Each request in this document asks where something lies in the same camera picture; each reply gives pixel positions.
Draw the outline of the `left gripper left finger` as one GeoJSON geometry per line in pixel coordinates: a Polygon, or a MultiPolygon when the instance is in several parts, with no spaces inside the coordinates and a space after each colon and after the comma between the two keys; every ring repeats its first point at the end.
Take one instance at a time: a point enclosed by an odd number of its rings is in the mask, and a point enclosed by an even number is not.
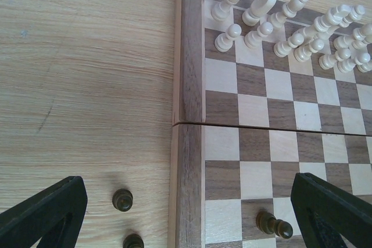
{"type": "Polygon", "coordinates": [[[87,208],[80,176],[69,176],[1,213],[1,247],[74,247],[87,208]]]}

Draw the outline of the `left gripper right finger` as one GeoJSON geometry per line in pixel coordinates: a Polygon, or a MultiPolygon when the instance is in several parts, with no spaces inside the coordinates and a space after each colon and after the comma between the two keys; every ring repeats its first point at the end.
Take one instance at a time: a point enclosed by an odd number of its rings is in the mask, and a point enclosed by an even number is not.
{"type": "Polygon", "coordinates": [[[296,173],[291,203],[306,247],[371,247],[371,204],[306,172],[296,173]]]}

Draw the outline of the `dark piece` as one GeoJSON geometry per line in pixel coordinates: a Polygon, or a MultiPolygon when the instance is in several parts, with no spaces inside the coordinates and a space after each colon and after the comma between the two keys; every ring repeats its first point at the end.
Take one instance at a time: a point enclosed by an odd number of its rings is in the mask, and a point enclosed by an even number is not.
{"type": "Polygon", "coordinates": [[[276,219],[272,213],[260,211],[256,216],[257,228],[268,235],[276,234],[283,239],[289,239],[293,235],[293,227],[290,223],[276,219]]]}

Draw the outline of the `white pawn front row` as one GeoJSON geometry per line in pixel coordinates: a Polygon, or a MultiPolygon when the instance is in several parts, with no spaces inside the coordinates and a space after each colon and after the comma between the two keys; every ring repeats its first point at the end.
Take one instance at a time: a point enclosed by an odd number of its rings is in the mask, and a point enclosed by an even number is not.
{"type": "Polygon", "coordinates": [[[344,61],[338,62],[337,66],[340,72],[348,73],[353,71],[357,65],[361,65],[362,63],[367,63],[370,61],[371,56],[367,52],[359,53],[354,58],[349,58],[344,61]]]}

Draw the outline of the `white rook piece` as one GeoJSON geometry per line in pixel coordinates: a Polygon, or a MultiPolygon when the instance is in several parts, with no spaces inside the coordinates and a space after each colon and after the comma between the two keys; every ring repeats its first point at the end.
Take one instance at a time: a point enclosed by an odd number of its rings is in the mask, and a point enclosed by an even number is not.
{"type": "Polygon", "coordinates": [[[230,15],[230,9],[236,5],[240,0],[222,0],[216,3],[211,10],[212,18],[215,21],[225,21],[230,15]]]}

